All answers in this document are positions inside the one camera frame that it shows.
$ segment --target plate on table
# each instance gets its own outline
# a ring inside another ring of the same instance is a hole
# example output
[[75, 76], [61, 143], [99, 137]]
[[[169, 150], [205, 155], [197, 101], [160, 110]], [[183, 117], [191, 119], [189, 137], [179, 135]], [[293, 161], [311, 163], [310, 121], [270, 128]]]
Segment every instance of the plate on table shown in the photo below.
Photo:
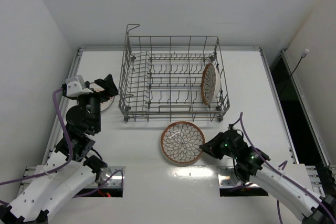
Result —
[[176, 122], [169, 125], [161, 135], [161, 150], [172, 162], [187, 165], [198, 160], [202, 154], [200, 145], [205, 137], [195, 124]]

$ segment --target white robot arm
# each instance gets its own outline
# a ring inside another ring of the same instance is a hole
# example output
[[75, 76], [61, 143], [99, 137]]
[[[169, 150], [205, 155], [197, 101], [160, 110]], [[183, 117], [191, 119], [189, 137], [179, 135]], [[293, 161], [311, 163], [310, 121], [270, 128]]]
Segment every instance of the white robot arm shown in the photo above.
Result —
[[322, 198], [285, 175], [280, 169], [274, 168], [276, 166], [270, 162], [270, 158], [253, 146], [243, 124], [243, 131], [251, 146], [245, 143], [244, 135], [239, 134], [233, 126], [234, 124], [229, 125], [228, 131], [219, 132], [200, 148], [213, 158], [222, 159], [224, 155], [233, 158], [237, 162], [235, 174], [239, 180], [260, 186], [284, 204], [302, 223], [336, 224], [335, 198], [330, 195]]
[[[78, 105], [67, 112], [66, 126], [59, 109], [56, 108], [64, 137], [56, 145], [48, 163], [43, 167], [43, 172], [33, 175], [36, 178], [8, 206], [0, 206], [0, 220], [3, 223], [48, 223], [79, 191], [101, 175], [106, 175], [103, 174], [107, 167], [105, 162], [94, 155], [87, 157], [95, 143], [87, 135], [100, 132], [100, 103], [117, 95], [118, 90], [110, 74], [95, 83], [103, 91], [95, 92], [90, 89], [90, 83], [84, 82], [81, 76], [66, 80], [62, 89], [57, 90], [62, 91], [63, 96], [77, 100]], [[55, 106], [57, 91], [53, 93]]]

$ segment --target white tabletop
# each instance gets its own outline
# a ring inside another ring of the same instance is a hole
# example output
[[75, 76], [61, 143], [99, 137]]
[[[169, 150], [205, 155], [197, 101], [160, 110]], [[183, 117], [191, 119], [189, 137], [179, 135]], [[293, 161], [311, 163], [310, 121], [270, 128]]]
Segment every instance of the white tabletop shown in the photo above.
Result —
[[[220, 123], [194, 123], [209, 141], [219, 131], [225, 131], [243, 111], [245, 128], [254, 145], [273, 162], [291, 163], [287, 135], [260, 52], [222, 54], [231, 107]], [[121, 59], [119, 51], [85, 51], [77, 74], [93, 81], [111, 73], [118, 86]], [[219, 196], [216, 166], [230, 165], [230, 159], [219, 161], [203, 154], [192, 166], [174, 166], [163, 156], [159, 145], [163, 130], [171, 122], [126, 123], [118, 102], [116, 97], [112, 106], [102, 112], [101, 132], [91, 138], [105, 162], [126, 167], [123, 198], [73, 199], [51, 223], [278, 223], [272, 197]], [[73, 105], [75, 102], [69, 102], [68, 108]], [[310, 187], [304, 166], [291, 165], [286, 169]], [[284, 223], [299, 223], [287, 210], [283, 216]]]

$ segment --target decorative plate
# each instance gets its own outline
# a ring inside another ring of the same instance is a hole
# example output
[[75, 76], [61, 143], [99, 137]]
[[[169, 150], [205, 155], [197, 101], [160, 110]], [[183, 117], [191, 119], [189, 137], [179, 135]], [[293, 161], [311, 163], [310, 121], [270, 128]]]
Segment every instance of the decorative plate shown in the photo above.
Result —
[[221, 85], [218, 70], [212, 63], [209, 63], [205, 66], [202, 75], [201, 94], [203, 103], [209, 105], [215, 101], [220, 88]]
[[200, 145], [205, 138], [195, 124], [190, 122], [176, 122], [169, 125], [161, 135], [161, 150], [172, 162], [190, 164], [200, 158]]

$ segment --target wire dish rack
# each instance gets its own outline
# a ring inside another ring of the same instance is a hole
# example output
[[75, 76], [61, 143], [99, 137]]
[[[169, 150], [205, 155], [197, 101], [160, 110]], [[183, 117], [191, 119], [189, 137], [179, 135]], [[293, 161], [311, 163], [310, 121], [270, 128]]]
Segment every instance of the wire dish rack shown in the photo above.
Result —
[[[130, 36], [127, 25], [119, 83], [119, 109], [129, 119], [218, 119], [230, 107], [219, 39], [214, 36]], [[212, 62], [221, 89], [202, 102], [201, 81]]]

